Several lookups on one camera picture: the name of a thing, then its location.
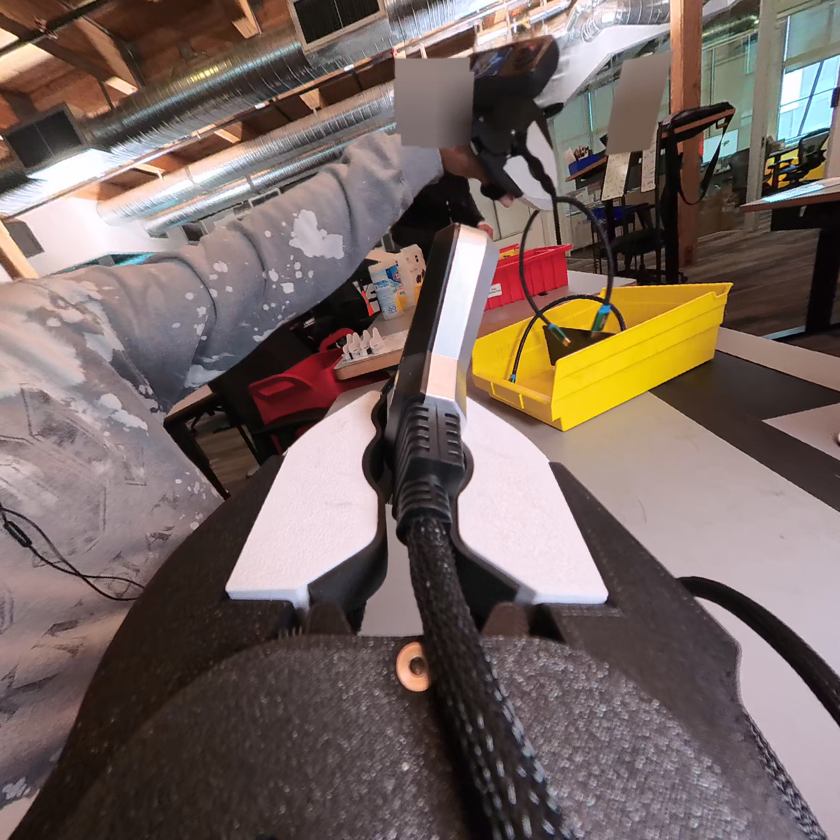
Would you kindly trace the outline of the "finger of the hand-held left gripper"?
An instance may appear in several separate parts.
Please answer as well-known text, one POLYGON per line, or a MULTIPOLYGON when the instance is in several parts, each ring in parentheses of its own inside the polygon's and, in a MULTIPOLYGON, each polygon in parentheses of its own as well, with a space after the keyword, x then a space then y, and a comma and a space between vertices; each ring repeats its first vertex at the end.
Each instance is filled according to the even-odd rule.
POLYGON ((557 195, 557 166, 554 154, 536 160, 520 154, 508 156, 502 166, 507 178, 516 187, 513 193, 523 202, 540 211, 553 209, 557 195))
POLYGON ((543 120, 533 120, 528 126, 526 160, 541 193, 556 197, 559 186, 557 161, 543 120))

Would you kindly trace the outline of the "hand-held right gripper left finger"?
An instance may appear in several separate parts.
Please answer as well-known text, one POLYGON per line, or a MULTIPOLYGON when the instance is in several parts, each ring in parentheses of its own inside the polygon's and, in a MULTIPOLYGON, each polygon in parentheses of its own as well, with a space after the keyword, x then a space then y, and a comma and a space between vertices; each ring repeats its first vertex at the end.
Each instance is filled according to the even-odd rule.
POLYGON ((276 477, 227 579, 239 602, 288 602, 306 615, 340 607, 361 627, 387 572, 385 501, 371 477, 379 390, 358 395, 302 435, 276 477))

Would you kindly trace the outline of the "silver hub with braided cable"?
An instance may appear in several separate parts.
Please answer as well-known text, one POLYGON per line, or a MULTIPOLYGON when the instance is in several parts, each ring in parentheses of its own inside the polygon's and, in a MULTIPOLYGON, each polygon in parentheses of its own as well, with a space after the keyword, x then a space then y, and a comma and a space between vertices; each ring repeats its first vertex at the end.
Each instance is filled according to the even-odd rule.
MULTIPOLYGON (((459 498, 475 483, 476 446, 464 445, 466 376, 492 279, 496 249, 488 237, 455 225, 438 234, 425 299, 409 329, 385 428, 398 538, 407 546, 424 650, 443 719, 486 813, 494 838, 573 838, 504 685, 480 643, 457 572, 459 557, 484 564, 514 585, 513 572, 468 546, 459 530, 459 498)), ((665 576, 656 585, 676 609, 715 603, 750 627, 803 679, 838 723, 838 675, 801 637, 743 593, 699 576, 665 576)), ((810 806, 744 710, 746 742, 758 751, 784 812, 806 838, 826 838, 810 806)))

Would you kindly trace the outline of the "yellow plastic bin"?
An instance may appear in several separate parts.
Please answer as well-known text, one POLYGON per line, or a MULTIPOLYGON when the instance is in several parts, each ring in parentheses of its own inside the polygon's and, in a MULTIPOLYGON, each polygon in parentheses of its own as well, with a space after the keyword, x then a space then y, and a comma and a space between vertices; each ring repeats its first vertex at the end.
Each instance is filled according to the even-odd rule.
POLYGON ((606 337, 550 360, 543 323, 524 319, 476 341, 476 385, 500 403, 569 431, 710 361, 732 284, 619 287, 606 337))

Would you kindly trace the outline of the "person's left forearm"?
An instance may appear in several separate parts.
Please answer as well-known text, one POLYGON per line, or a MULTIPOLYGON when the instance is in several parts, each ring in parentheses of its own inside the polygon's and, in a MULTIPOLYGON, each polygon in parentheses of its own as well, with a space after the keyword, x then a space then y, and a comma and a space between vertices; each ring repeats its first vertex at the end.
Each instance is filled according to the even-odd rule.
POLYGON ((198 245, 128 270, 135 323, 117 331, 132 384, 171 406, 236 366, 348 280, 443 164, 441 151, 368 134, 198 245))

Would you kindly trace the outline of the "person's left hand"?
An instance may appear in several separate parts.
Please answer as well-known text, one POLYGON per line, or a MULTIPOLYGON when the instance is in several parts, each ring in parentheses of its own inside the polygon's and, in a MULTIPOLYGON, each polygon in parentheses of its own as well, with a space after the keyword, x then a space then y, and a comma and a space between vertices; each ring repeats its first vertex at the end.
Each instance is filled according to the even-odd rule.
POLYGON ((482 185, 489 182, 487 169, 470 147, 441 148, 438 153, 446 174, 478 181, 482 185))

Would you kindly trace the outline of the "red plastic bin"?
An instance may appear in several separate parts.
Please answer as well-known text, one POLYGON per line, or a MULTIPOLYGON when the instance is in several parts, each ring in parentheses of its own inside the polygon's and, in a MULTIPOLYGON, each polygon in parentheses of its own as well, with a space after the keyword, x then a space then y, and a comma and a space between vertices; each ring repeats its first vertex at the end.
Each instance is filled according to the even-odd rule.
MULTIPOLYGON (((572 249, 572 245, 558 245, 531 248, 525 252, 521 262, 528 292, 532 297, 569 285, 567 256, 572 249)), ((519 256, 519 245, 510 245, 501 251, 488 293, 486 311, 524 300, 519 256)))

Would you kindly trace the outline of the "red tote bag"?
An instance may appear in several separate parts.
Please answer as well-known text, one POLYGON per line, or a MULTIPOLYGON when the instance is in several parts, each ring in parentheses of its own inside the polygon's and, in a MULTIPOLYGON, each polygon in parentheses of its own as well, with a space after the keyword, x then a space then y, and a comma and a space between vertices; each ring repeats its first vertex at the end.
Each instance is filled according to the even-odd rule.
POLYGON ((335 366, 343 359, 337 342, 350 334, 347 328, 331 333, 321 341, 315 354, 283 373, 248 386, 264 426, 293 415, 326 411, 341 394, 388 377, 387 370, 379 370, 347 380, 337 378, 335 366))

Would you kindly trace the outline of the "white brown carton box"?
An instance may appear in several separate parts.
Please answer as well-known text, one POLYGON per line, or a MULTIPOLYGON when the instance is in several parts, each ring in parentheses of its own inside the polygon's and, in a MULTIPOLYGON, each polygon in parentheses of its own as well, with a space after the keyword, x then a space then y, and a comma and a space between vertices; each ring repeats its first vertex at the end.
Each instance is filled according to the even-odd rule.
POLYGON ((420 245, 408 245, 395 255, 406 306, 413 308, 425 278, 426 261, 420 245))

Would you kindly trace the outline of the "wooden top table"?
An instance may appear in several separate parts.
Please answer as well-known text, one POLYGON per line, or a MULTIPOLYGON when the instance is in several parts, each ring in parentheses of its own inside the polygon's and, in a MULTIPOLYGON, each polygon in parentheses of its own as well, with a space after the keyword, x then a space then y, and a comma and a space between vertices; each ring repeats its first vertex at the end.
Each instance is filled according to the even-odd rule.
MULTIPOLYGON (((606 284, 606 278, 589 272, 569 269, 568 284, 559 289, 547 291, 538 295, 536 301, 540 306, 549 302, 566 298, 569 295, 597 295, 606 284)), ((393 335, 400 335, 410 329, 416 308, 409 308, 391 319, 377 317, 372 324, 378 329, 383 340, 390 347, 388 353, 359 358, 352 362, 339 362, 335 366, 335 375, 340 381, 347 381, 359 376, 368 375, 375 371, 382 371, 399 364, 402 357, 404 340, 391 339, 393 335)), ((478 337, 504 329, 516 322, 531 317, 531 309, 525 300, 514 301, 499 308, 483 313, 478 330, 478 337)))

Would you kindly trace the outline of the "white wipes canister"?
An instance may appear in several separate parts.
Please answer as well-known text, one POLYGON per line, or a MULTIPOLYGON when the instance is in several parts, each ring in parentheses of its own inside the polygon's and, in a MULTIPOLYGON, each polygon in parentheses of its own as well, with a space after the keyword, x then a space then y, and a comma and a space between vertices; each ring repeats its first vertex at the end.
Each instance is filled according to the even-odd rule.
POLYGON ((381 315, 385 320, 397 317, 404 309, 404 295, 396 257, 391 255, 388 259, 373 264, 369 267, 369 275, 381 315))

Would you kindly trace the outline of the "row of white printed parts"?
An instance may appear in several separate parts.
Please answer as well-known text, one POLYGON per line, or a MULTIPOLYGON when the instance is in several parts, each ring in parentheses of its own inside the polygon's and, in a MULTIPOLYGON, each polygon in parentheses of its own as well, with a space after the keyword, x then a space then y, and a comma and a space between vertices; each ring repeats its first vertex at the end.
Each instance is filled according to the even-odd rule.
POLYGON ((377 328, 352 332, 345 337, 341 347, 343 362, 353 362, 390 352, 390 346, 377 328))

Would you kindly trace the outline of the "dark wooden desk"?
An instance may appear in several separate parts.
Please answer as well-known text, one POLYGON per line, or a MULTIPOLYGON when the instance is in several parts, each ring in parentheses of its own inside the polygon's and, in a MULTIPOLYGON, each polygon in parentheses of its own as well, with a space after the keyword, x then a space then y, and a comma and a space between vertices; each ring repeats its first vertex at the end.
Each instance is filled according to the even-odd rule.
POLYGON ((805 325, 765 336, 776 342, 791 342, 838 329, 833 312, 839 278, 839 179, 826 178, 777 192, 741 206, 743 214, 769 211, 771 230, 778 232, 816 230, 818 239, 805 325))

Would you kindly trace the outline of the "wooden beam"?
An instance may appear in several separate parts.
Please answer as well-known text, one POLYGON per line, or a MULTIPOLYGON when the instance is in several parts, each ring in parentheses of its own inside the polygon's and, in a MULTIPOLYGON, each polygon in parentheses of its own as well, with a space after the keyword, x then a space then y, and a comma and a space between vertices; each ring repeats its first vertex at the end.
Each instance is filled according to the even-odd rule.
POLYGON ((7 230, 4 221, 1 221, 1 264, 12 280, 37 279, 39 277, 35 269, 29 264, 22 249, 16 244, 14 238, 7 230))

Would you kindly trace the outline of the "wide silver air duct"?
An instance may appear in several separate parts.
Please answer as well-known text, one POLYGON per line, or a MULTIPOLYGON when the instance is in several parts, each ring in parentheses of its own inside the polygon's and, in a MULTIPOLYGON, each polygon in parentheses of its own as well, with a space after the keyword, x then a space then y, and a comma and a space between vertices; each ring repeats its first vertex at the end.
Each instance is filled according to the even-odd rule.
POLYGON ((381 123, 394 122, 394 87, 395 83, 388 81, 254 140, 190 163, 157 182, 100 202, 98 214, 109 225, 143 223, 161 211, 245 175, 294 161, 322 144, 335 145, 355 131, 370 131, 381 123))

